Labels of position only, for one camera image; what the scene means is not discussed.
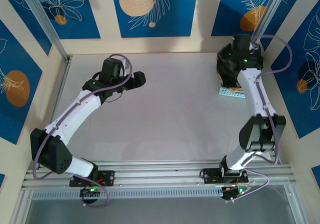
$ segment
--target perforated plate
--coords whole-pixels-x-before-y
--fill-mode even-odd
[[[111,199],[140,199],[140,198],[195,198],[195,197],[222,197],[221,187],[184,187],[184,188],[110,188]],[[105,199],[105,192],[99,197],[87,199]],[[33,193],[32,200],[77,200],[80,199],[80,190],[39,190]]]
[[[222,86],[219,89],[219,95],[229,96],[229,97],[236,97],[236,98],[245,98],[245,94],[232,92],[228,88],[225,88],[225,87],[222,87]]]

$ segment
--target enclosure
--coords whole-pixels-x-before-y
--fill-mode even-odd
[[[1,223],[319,222],[320,0],[0,5]],[[216,75],[217,52],[237,34],[276,35],[293,59],[286,71],[262,78],[272,106],[286,118],[278,164],[255,158],[248,165],[270,183],[226,203],[226,186],[205,184],[199,174],[239,146],[250,118],[244,95],[221,89]],[[283,43],[257,43],[265,70],[287,64]],[[69,187],[69,174],[33,178],[30,134],[59,117],[113,53],[124,54],[146,83],[112,95],[70,139],[75,157],[115,171],[108,205],[89,208],[80,189]],[[264,156],[273,159],[275,152]],[[40,176],[48,172],[37,167]],[[252,190],[266,181],[251,173],[248,180]],[[106,198],[102,192],[99,199]]]

